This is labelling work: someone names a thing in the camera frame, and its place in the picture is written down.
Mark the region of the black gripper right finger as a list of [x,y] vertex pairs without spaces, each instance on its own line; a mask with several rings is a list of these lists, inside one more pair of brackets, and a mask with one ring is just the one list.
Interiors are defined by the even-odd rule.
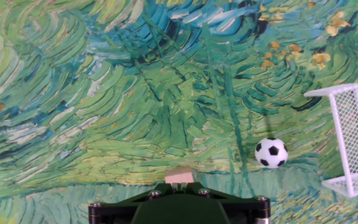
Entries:
[[230,223],[271,224],[270,199],[264,195],[240,198],[204,187],[199,182],[179,183],[178,192],[219,202]]

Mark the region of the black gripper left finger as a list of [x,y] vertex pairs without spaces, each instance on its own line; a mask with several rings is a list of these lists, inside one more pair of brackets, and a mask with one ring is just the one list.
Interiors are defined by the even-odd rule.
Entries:
[[88,205],[89,224],[114,223],[114,219],[121,216],[132,218],[144,202],[174,193],[179,193],[179,183],[158,184],[152,190],[118,203],[91,203]]

